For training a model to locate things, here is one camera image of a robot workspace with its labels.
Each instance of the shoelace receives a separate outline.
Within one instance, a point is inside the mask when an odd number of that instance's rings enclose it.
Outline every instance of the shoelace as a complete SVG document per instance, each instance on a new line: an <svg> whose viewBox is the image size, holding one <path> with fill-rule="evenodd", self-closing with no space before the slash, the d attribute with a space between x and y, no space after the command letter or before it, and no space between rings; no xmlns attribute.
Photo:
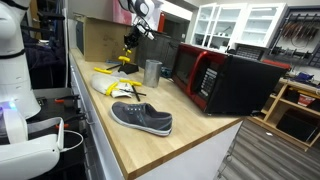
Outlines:
<svg viewBox="0 0 320 180"><path fill-rule="evenodd" d="M128 111L141 111L143 105L139 105L139 104L132 104L132 105L128 105Z"/></svg>

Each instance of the microwave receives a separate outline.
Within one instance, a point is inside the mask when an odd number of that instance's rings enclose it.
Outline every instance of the microwave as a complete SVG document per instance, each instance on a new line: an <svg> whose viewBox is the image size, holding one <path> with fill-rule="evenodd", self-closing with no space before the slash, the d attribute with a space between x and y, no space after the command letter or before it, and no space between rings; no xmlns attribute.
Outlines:
<svg viewBox="0 0 320 180"><path fill-rule="evenodd" d="M207 114L260 112L286 69L181 43L174 83Z"/></svg>

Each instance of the cardboard box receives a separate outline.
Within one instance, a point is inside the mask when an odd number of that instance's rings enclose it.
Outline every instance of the cardboard box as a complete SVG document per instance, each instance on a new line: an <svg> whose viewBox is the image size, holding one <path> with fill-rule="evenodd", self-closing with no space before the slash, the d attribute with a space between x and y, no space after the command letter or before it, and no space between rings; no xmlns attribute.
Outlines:
<svg viewBox="0 0 320 180"><path fill-rule="evenodd" d="M125 55L124 36L129 34L131 26L85 16L77 16L76 20L83 22L83 55L86 61L104 62ZM134 49L128 57L134 62Z"/></svg>

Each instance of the shoe sole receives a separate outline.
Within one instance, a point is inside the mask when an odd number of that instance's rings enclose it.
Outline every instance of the shoe sole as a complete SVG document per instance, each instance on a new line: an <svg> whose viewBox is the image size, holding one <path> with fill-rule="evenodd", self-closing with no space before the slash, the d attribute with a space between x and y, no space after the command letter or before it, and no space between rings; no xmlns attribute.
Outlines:
<svg viewBox="0 0 320 180"><path fill-rule="evenodd" d="M112 115L113 119L117 123L119 123L119 124L121 124L123 126L129 127L129 128L143 130L143 131L146 131L146 132L149 132L149 133L152 133L152 134L156 134L158 136L168 136L171 133L171 129L169 129L167 131L159 131L159 130L155 130L155 129L152 129L152 128L143 127L143 126L139 126L139 125L129 124L129 123L123 122L114 114L112 109L111 109L111 115Z"/></svg>

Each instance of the glass cabinet door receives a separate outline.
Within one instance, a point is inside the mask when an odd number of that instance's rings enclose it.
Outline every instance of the glass cabinet door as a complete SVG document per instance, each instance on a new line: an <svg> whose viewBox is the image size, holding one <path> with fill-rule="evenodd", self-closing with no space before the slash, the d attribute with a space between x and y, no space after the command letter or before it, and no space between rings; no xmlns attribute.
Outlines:
<svg viewBox="0 0 320 180"><path fill-rule="evenodd" d="M276 25L284 13L285 3L250 5L245 26L238 42L248 45L267 47Z"/></svg>
<svg viewBox="0 0 320 180"><path fill-rule="evenodd" d="M215 11L215 7L215 3L200 6L191 37L191 44L199 46L203 46L205 44L205 39L208 36L209 27L212 23L212 16Z"/></svg>
<svg viewBox="0 0 320 180"><path fill-rule="evenodd" d="M214 27L209 29L211 30L211 36L207 46L208 48L214 48L220 51L226 50L235 29L238 28L237 22L244 14L246 6L244 3L220 5Z"/></svg>

